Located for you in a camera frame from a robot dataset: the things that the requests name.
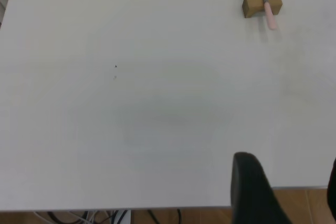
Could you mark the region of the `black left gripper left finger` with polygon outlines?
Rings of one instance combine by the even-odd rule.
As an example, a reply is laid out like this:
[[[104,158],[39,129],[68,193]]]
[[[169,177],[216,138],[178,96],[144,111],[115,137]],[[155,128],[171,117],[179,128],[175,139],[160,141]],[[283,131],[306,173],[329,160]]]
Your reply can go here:
[[[261,163],[251,153],[237,152],[233,156],[230,202],[232,223],[291,223]]]

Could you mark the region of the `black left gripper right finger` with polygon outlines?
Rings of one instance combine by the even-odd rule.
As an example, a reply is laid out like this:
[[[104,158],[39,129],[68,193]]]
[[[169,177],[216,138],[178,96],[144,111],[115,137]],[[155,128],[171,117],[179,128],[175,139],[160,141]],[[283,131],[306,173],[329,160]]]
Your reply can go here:
[[[336,220],[336,159],[333,162],[327,187],[327,203],[334,220]]]

